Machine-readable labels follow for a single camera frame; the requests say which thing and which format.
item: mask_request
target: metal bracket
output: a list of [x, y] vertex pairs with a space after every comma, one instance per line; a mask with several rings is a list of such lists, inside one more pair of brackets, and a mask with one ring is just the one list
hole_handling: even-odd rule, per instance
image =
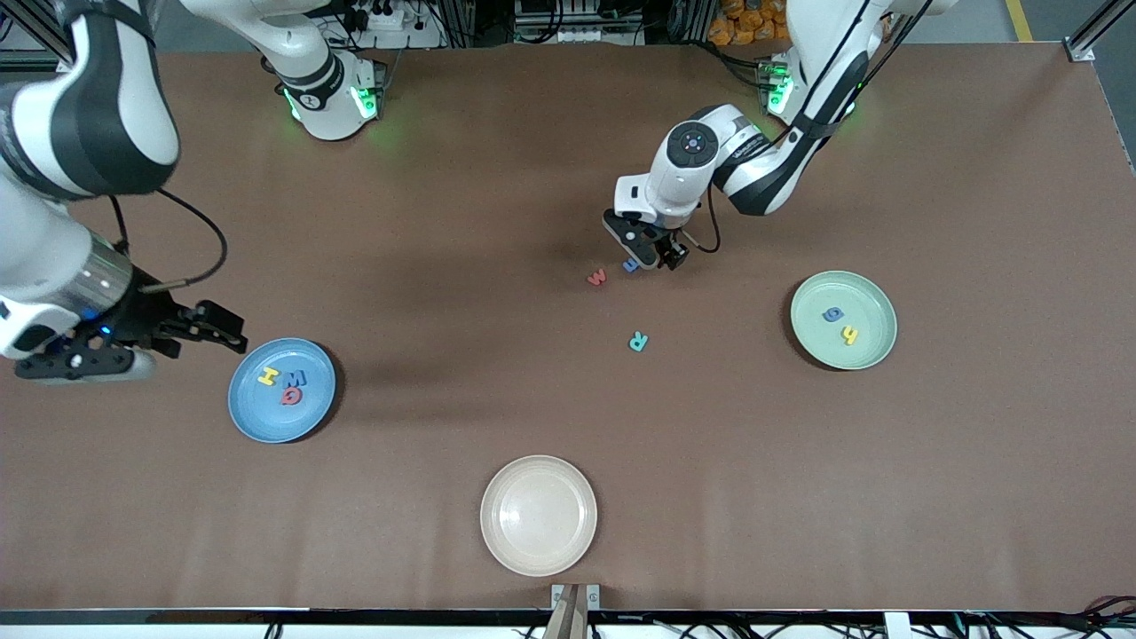
[[[550, 608], [556, 608], [557, 607], [557, 604], [560, 601], [560, 596], [563, 594], [563, 591], [565, 591], [565, 586], [563, 584], [559, 584], [558, 583], [558, 584], [556, 584], [556, 586], [552, 587], [552, 605], [549, 606]], [[590, 609], [590, 611], [599, 611], [600, 609], [600, 584], [599, 583], [588, 583], [587, 587], [586, 587], [585, 594], [587, 595], [587, 609]]]
[[1066, 57], [1069, 58], [1070, 63], [1091, 63], [1096, 59], [1096, 53], [1092, 49], [1085, 49], [1084, 51], [1077, 51], [1072, 48], [1071, 40], [1066, 36], [1061, 41], [1061, 44], [1066, 49]]

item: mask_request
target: gray floor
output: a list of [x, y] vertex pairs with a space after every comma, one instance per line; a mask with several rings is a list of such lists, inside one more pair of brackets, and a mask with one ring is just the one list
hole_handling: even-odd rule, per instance
[[[1081, 25], [1104, 0], [1021, 0], [1034, 40], [1061, 40]], [[1130, 9], [1093, 47], [1096, 75], [1129, 157], [1136, 150], [1136, 9]]]
[[926, 16], [908, 36], [908, 42], [950, 44], [954, 42], [1016, 42], [1013, 23], [1003, 0], [959, 0], [941, 16]]

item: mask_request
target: yellow floor line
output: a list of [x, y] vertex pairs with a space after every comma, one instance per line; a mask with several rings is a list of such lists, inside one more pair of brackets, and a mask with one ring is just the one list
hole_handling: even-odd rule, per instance
[[1029, 23], [1026, 22], [1021, 0], [1005, 0], [1005, 8], [1010, 11], [1010, 22], [1013, 23], [1013, 33], [1018, 35], [1018, 42], [1033, 42], [1034, 34], [1029, 31]]

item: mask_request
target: blue plate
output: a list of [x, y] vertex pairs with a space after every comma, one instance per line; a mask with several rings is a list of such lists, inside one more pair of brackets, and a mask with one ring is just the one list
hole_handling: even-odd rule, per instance
[[233, 423], [264, 443], [308, 434], [334, 399], [332, 359], [316, 343], [298, 338], [273, 340], [250, 352], [228, 384]]

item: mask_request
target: plate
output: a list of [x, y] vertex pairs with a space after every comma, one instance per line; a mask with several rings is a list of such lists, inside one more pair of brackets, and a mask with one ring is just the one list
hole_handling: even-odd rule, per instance
[[550, 576], [571, 567], [595, 537], [587, 479], [557, 457], [521, 457], [498, 471], [482, 498], [482, 537], [504, 567]]
[[335, 399], [335, 367], [315, 342], [273, 340], [241, 362], [228, 384], [228, 414], [242, 433], [285, 443], [311, 432]]
[[826, 271], [805, 280], [793, 294], [790, 318], [809, 355], [845, 371], [879, 364], [899, 332], [895, 308], [884, 291], [847, 271]]

